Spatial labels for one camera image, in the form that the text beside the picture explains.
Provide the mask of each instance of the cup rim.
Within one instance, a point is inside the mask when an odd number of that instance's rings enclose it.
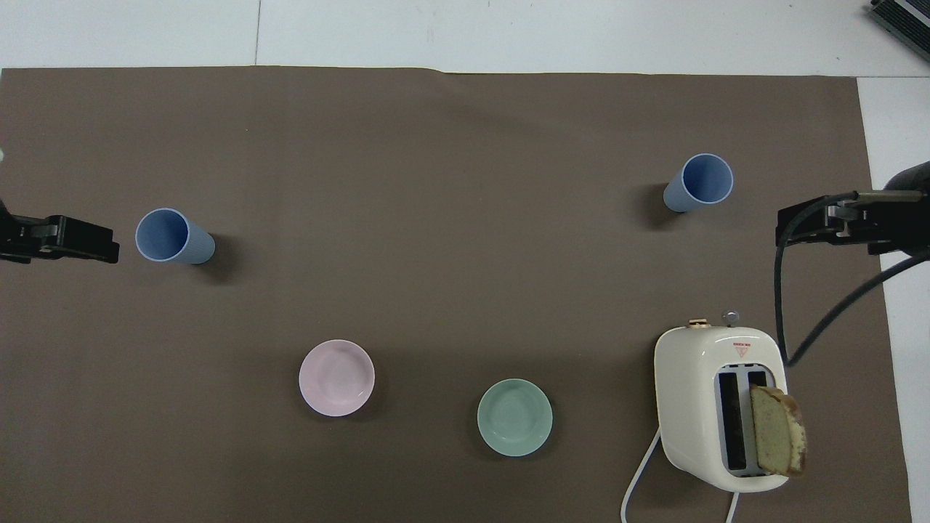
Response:
[[[726,194],[724,194],[720,198],[717,198],[716,200],[702,200],[698,198],[697,196],[694,196],[693,194],[691,194],[691,191],[688,191],[687,183],[684,183],[684,170],[687,169],[688,164],[690,164],[692,160],[694,160],[695,158],[701,157],[701,156],[710,156],[710,157],[713,157],[719,160],[720,163],[722,163],[724,167],[726,167],[726,174],[729,175],[730,186],[729,188],[727,188]],[[684,193],[687,194],[689,198],[698,202],[699,204],[714,205],[714,204],[719,204],[720,202],[724,201],[726,198],[730,196],[731,193],[733,193],[734,182],[735,180],[733,177],[733,168],[730,167],[730,164],[728,164],[726,160],[724,160],[719,155],[714,154],[714,153],[697,153],[694,156],[691,156],[690,158],[688,158],[687,161],[684,162],[684,165],[682,166],[682,186],[684,187]]]
[[[178,252],[174,253],[168,258],[153,258],[149,256],[148,254],[142,252],[142,249],[139,248],[139,228],[150,216],[152,216],[156,212],[161,212],[161,211],[173,212],[174,214],[180,216],[180,218],[184,220],[184,227],[187,229],[187,237],[184,238],[184,245],[182,245],[180,249],[178,249]],[[146,260],[150,262],[171,262],[172,260],[180,256],[182,252],[184,252],[184,249],[187,248],[187,244],[189,244],[190,242],[191,242],[191,222],[188,221],[186,216],[184,216],[184,213],[182,213],[181,211],[175,208],[170,208],[170,207],[154,208],[150,210],[149,212],[145,213],[145,216],[143,216],[142,219],[139,220],[139,224],[136,225],[136,250],[139,252],[139,254],[142,255],[143,258],[145,258]]]

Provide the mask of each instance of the white table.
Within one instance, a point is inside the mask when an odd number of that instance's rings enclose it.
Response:
[[[930,160],[930,62],[870,20],[867,4],[7,0],[0,3],[0,67],[259,64],[856,76],[872,184],[880,188],[901,169]],[[882,256],[882,266],[902,258]],[[923,437],[930,433],[930,384],[923,378],[930,369],[930,266],[898,276],[884,291],[910,508],[915,522],[930,522],[930,445]]]

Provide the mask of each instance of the toaster slot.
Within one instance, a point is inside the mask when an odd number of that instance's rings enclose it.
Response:
[[[735,372],[717,374],[720,382],[720,407],[724,421],[726,466],[730,470],[746,468],[746,445],[743,443],[743,419],[739,405],[739,383]]]
[[[756,457],[750,385],[775,386],[772,372],[756,363],[727,365],[714,380],[717,427],[724,466],[736,477],[765,476]]]

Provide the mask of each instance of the white cable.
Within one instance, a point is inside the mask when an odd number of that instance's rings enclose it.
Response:
[[[733,514],[737,512],[737,502],[739,501],[739,492],[733,493],[730,499],[730,512],[726,513],[726,523],[733,523]]]
[[[643,460],[640,461],[640,466],[636,469],[636,473],[633,474],[633,479],[630,480],[630,485],[627,487],[627,492],[623,494],[623,503],[620,504],[620,521],[622,523],[629,523],[627,521],[627,504],[630,502],[630,496],[633,494],[633,489],[636,488],[636,483],[639,482],[640,476],[643,475],[643,469],[645,465],[649,463],[649,458],[652,457],[652,453],[656,451],[656,445],[658,444],[659,435],[661,432],[659,429],[656,429],[656,435],[652,438],[652,443],[649,444],[649,448],[646,450]],[[739,501],[739,492],[734,492],[733,497],[730,499],[730,510],[726,513],[726,523],[733,523],[733,515],[737,512],[737,502]]]
[[[661,434],[659,429],[656,429],[656,436],[652,438],[652,443],[649,444],[649,449],[645,452],[645,456],[643,456],[643,460],[640,462],[639,468],[636,469],[636,474],[634,474],[633,479],[630,480],[630,485],[627,487],[627,493],[623,494],[623,503],[620,504],[620,521],[623,523],[627,523],[627,503],[630,502],[630,496],[633,494],[633,489],[636,488],[636,482],[639,481],[639,476],[643,474],[645,465],[649,463],[649,458],[652,456],[652,452],[656,449],[659,434]]]

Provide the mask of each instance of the green bowl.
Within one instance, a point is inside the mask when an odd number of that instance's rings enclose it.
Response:
[[[487,389],[478,404],[478,431],[491,449],[525,456],[546,442],[552,430],[552,405],[527,380],[511,378]]]

